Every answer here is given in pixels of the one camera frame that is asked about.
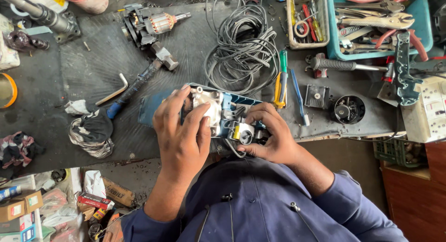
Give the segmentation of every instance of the cloth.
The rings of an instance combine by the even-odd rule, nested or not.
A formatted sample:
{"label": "cloth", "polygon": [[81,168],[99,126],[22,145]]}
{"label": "cloth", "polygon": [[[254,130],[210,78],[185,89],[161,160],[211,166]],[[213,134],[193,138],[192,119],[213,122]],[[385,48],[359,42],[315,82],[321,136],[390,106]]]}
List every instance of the cloth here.
{"label": "cloth", "polygon": [[112,133],[113,123],[106,110],[97,108],[72,121],[68,136],[72,143],[81,146],[91,156],[103,159],[113,152]]}
{"label": "cloth", "polygon": [[[230,193],[232,200],[222,200]],[[311,198],[287,166],[259,158],[208,166],[190,189],[181,220],[159,222],[141,209],[123,217],[122,228],[126,242],[227,242],[232,230],[236,242],[407,241],[346,171]]]}
{"label": "cloth", "polygon": [[11,164],[27,166],[37,154],[45,153],[45,148],[38,145],[33,137],[24,132],[16,132],[13,135],[0,139],[0,164],[3,169]]}

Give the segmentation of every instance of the locking pliers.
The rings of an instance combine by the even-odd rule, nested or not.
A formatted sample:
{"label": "locking pliers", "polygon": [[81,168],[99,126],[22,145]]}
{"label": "locking pliers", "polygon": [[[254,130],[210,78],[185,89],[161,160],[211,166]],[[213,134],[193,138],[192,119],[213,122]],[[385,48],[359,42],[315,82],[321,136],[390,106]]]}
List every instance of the locking pliers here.
{"label": "locking pliers", "polygon": [[388,29],[407,29],[415,22],[415,19],[409,19],[412,15],[406,13],[394,13],[390,17],[364,17],[364,18],[346,18],[337,19],[337,23],[351,26],[374,26]]}

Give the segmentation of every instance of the floor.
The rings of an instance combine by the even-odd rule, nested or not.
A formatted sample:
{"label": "floor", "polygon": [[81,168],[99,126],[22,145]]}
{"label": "floor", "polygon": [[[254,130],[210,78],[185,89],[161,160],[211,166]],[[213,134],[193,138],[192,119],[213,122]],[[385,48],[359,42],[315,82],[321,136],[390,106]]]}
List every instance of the floor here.
{"label": "floor", "polygon": [[[301,145],[331,171],[346,170],[362,187],[365,197],[388,214],[379,161],[373,156],[373,145],[347,139],[303,142]],[[132,164],[97,164],[86,167],[136,193],[139,202],[151,192],[161,170],[160,159],[142,160]]]}

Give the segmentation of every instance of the navy blue work shirt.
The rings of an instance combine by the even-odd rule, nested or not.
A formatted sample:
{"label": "navy blue work shirt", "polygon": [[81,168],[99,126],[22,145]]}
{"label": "navy blue work shirt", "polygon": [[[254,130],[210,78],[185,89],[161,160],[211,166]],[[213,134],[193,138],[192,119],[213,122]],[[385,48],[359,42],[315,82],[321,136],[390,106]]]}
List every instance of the navy blue work shirt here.
{"label": "navy blue work shirt", "polygon": [[187,195],[182,219],[159,222],[141,209],[122,228],[125,242],[407,241],[346,171],[312,198],[287,166],[259,158],[208,166]]}

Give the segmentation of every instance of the left hand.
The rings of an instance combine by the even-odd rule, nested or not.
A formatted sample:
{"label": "left hand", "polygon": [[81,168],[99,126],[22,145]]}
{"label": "left hand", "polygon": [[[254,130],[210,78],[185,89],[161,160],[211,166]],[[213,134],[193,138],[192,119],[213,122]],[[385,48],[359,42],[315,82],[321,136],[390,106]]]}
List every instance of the left hand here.
{"label": "left hand", "polygon": [[161,154],[160,177],[173,183],[189,184],[200,171],[209,155],[210,117],[203,115],[209,103],[193,109],[180,124],[179,112],[190,93],[190,86],[175,90],[153,115],[153,126],[158,135]]}

